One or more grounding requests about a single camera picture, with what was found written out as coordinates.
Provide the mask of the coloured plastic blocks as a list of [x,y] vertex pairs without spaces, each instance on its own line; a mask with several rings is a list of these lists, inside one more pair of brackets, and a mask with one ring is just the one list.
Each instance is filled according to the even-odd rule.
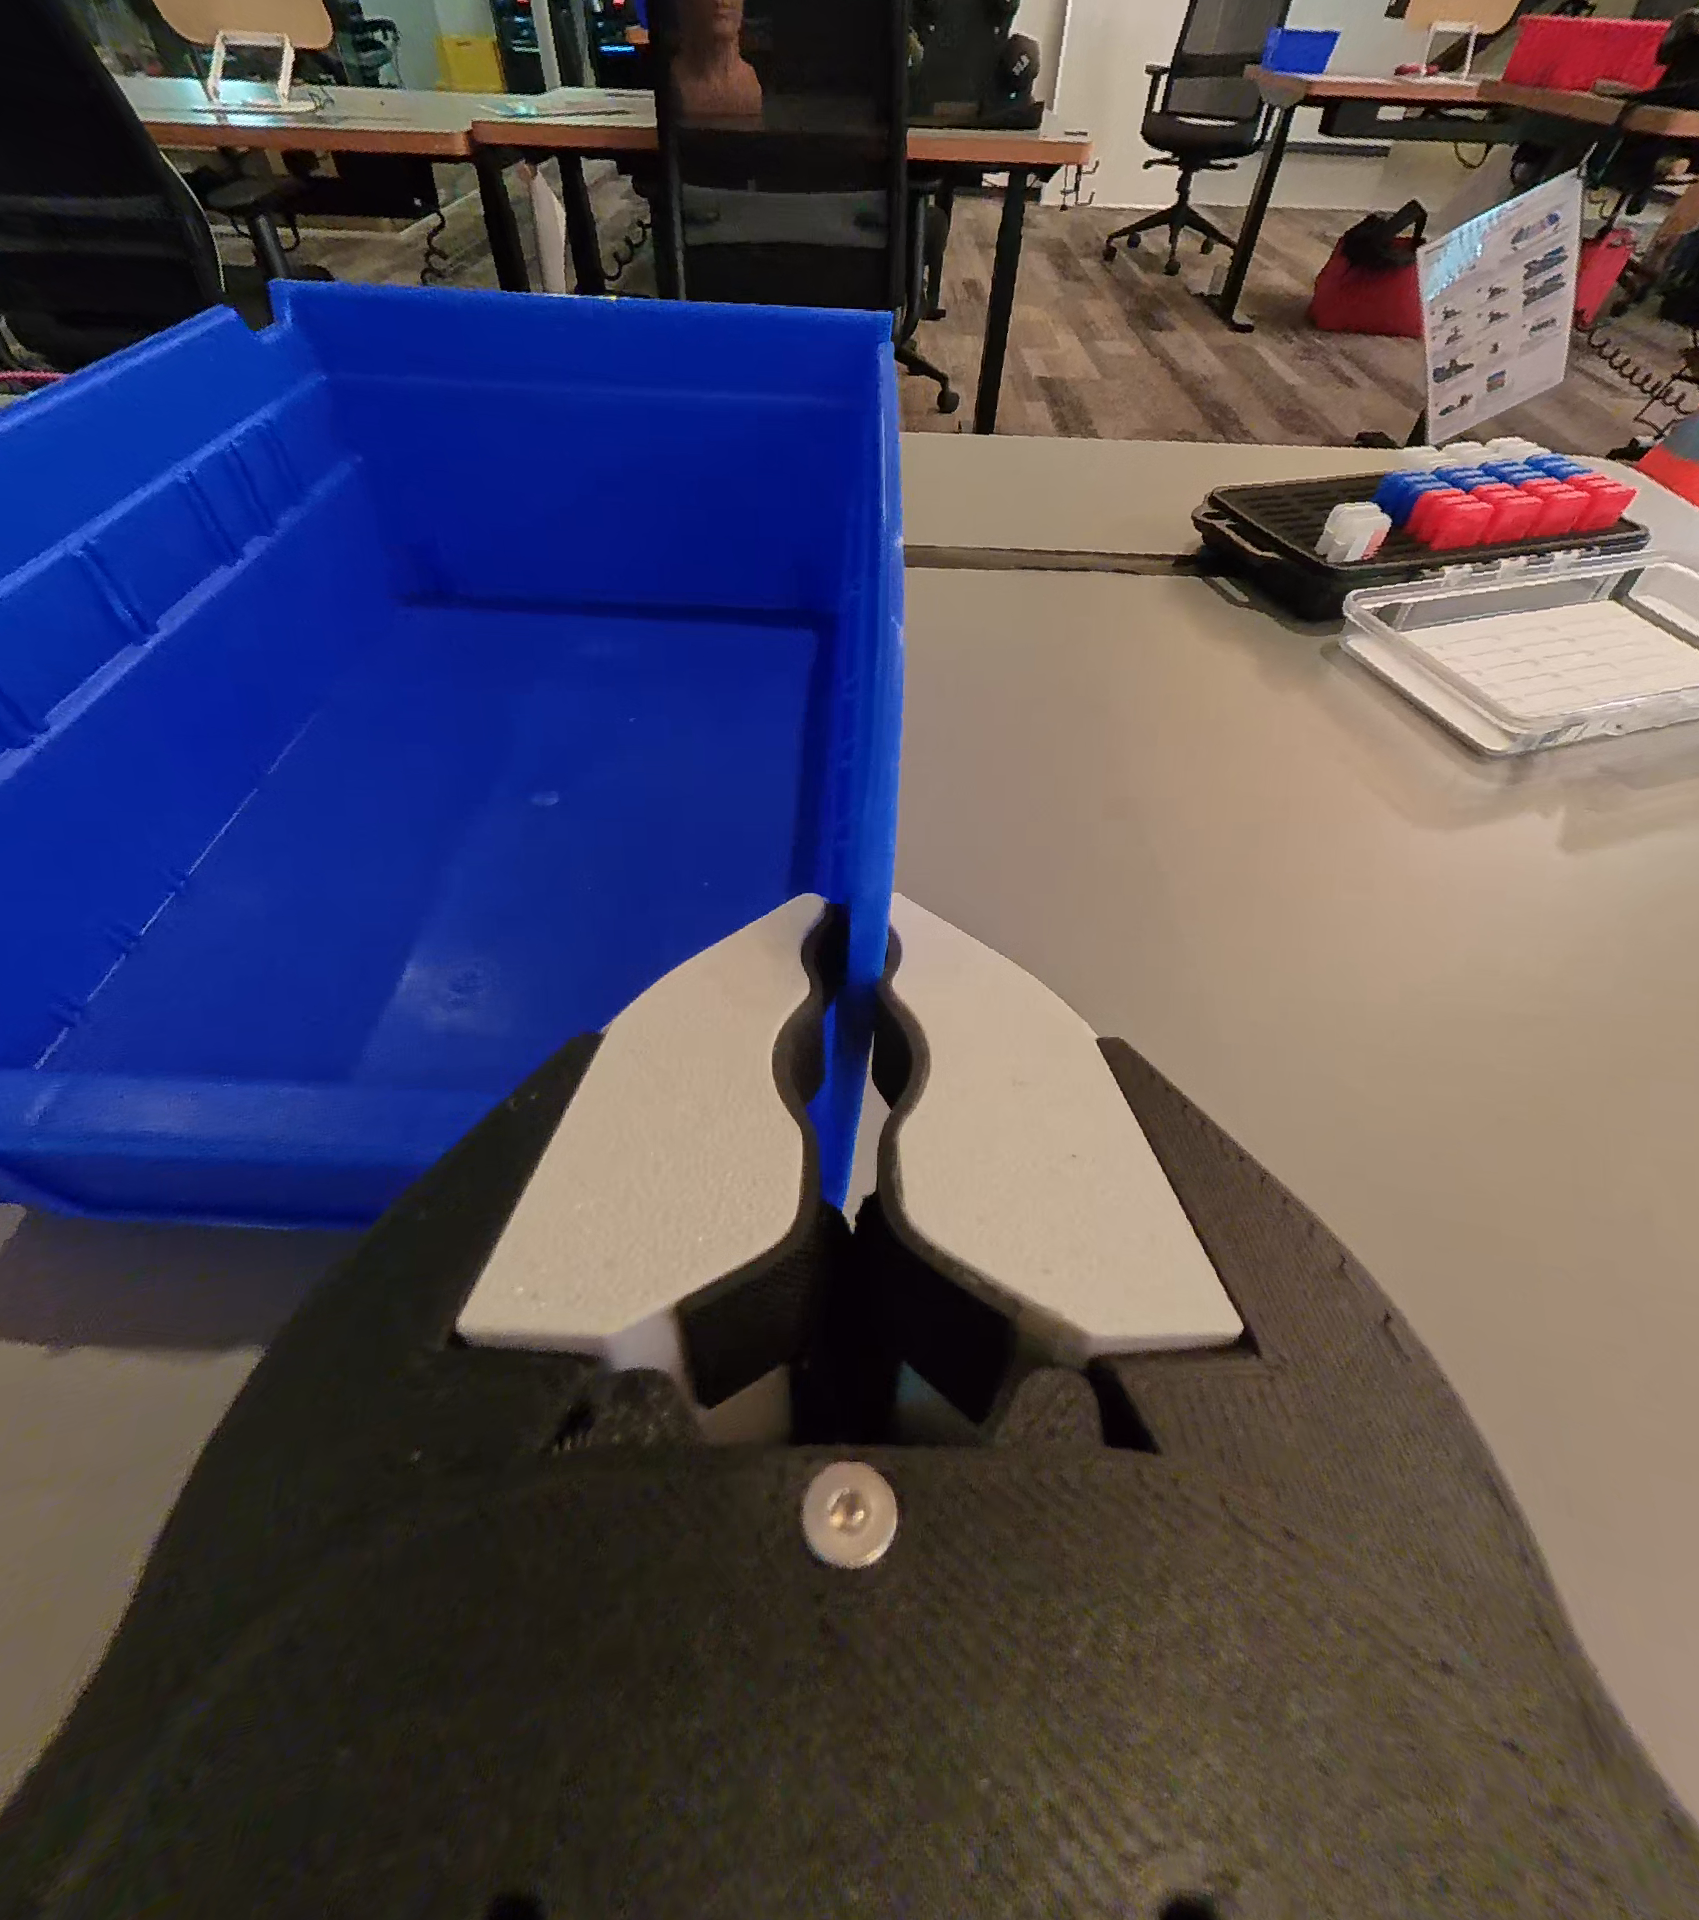
[[1417,448],[1337,501],[1315,534],[1319,563],[1483,557],[1489,551],[1573,551],[1619,534],[1637,486],[1521,438],[1475,452]]

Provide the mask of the white instruction sheet sign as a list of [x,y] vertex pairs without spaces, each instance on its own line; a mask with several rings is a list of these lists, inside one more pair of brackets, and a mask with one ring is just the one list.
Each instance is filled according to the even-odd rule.
[[1565,376],[1581,267],[1579,170],[1429,236],[1415,274],[1427,443],[1485,438]]

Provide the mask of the blue labelled plastic bin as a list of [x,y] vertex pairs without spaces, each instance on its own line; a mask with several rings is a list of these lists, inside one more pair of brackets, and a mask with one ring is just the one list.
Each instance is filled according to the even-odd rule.
[[0,1205],[358,1228],[787,900],[881,958],[889,324],[272,300],[0,410]]

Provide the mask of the wooden top desk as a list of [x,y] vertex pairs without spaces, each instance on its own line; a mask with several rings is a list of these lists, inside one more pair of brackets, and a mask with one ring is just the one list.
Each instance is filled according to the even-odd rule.
[[[557,164],[575,285],[599,296],[605,277],[581,167],[593,158],[645,162],[657,153],[649,95],[613,89],[575,89],[573,106],[551,112],[541,96],[342,86],[318,90],[312,109],[296,111],[282,109],[258,82],[238,82],[226,103],[214,103],[196,79],[124,74],[118,86],[166,151],[396,154],[475,167],[487,250],[507,292],[527,288],[523,238],[505,184],[511,169]],[[997,427],[1031,193],[1087,167],[1093,142],[1047,114],[1027,133],[917,125],[907,135],[907,156],[909,177],[935,188],[993,175],[1005,181],[971,416],[973,434],[987,437]]]
[[1665,151],[1687,156],[1699,170],[1699,109],[1623,98],[1615,90],[1563,90],[1509,85],[1499,79],[1445,80],[1439,79],[1367,79],[1319,74],[1289,77],[1279,70],[1253,67],[1245,73],[1257,85],[1269,129],[1261,147],[1261,162],[1253,177],[1243,210],[1241,228],[1219,283],[1205,295],[1211,312],[1235,335],[1249,335],[1253,324],[1241,316],[1245,281],[1255,246],[1273,201],[1275,184],[1287,156],[1293,118],[1301,111],[1321,117],[1321,133],[1333,135],[1333,118],[1341,109],[1411,109],[1437,117],[1437,139],[1461,135],[1461,114],[1507,114],[1513,121],[1515,140],[1535,140],[1555,154],[1585,156],[1601,142],[1625,137],[1649,140]]

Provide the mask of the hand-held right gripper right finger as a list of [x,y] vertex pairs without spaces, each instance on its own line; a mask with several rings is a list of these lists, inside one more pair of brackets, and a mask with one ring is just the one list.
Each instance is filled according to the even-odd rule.
[[1097,1034],[891,896],[871,1077],[879,1298],[911,1371],[1081,1371],[1245,1336]]

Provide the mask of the red bag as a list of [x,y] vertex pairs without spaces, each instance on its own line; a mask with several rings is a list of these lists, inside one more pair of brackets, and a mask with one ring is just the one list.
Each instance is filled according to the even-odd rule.
[[1409,201],[1391,213],[1369,213],[1341,233],[1317,272],[1305,322],[1317,333],[1421,340],[1417,253],[1427,210]]

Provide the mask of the black plastic tray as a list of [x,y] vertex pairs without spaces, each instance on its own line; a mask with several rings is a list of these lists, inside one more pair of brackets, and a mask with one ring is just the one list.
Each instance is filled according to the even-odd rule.
[[1637,560],[1651,544],[1649,531],[1631,517],[1597,532],[1555,538],[1503,541],[1475,549],[1429,549],[1389,531],[1375,557],[1331,563],[1315,544],[1335,506],[1367,504],[1383,473],[1341,473],[1281,482],[1235,485],[1211,491],[1193,512],[1205,563],[1253,589],[1271,606],[1303,622],[1337,619],[1351,594],[1407,591],[1499,568],[1547,568],[1557,563]]

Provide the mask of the red plastic bin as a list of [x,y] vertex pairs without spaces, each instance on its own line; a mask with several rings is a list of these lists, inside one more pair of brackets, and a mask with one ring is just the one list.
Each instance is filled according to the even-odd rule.
[[1501,80],[1563,92],[1643,92],[1661,82],[1667,20],[1523,14]]

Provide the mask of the clear plastic tray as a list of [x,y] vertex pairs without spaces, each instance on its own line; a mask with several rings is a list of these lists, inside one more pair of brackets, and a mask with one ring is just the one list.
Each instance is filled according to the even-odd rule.
[[1477,757],[1699,722],[1699,565],[1657,552],[1365,589],[1341,652]]

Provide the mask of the black office chair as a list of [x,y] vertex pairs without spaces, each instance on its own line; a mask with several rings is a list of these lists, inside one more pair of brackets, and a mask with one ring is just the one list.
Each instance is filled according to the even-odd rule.
[[216,308],[272,324],[268,183],[200,197],[68,6],[0,2],[0,359],[80,373]]
[[1173,170],[1175,198],[1113,228],[1101,242],[1101,260],[1113,265],[1119,250],[1133,253],[1145,234],[1167,236],[1163,274],[1181,270],[1179,242],[1199,238],[1199,253],[1231,255],[1237,238],[1193,204],[1199,177],[1225,175],[1251,158],[1269,129],[1269,109],[1249,70],[1263,60],[1267,41],[1281,30],[1291,2],[1191,2],[1167,62],[1147,67],[1147,100],[1141,114],[1143,170]]
[[879,314],[897,366],[955,414],[951,378],[913,343],[931,201],[909,184],[907,6],[745,5],[741,49],[763,111],[709,125],[675,103],[669,5],[647,8],[657,154],[643,195],[657,292]]

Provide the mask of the brown mannequin head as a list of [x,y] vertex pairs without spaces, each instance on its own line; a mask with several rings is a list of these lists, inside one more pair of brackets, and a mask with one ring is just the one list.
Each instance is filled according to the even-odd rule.
[[741,49],[743,2],[669,5],[669,80],[701,125],[743,125],[763,111],[763,85]]

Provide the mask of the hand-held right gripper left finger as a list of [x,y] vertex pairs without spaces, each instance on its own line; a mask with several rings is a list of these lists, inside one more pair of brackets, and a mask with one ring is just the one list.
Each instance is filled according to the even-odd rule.
[[773,1371],[795,1308],[751,1305],[819,1202],[829,931],[795,895],[611,1020],[455,1332],[615,1371]]

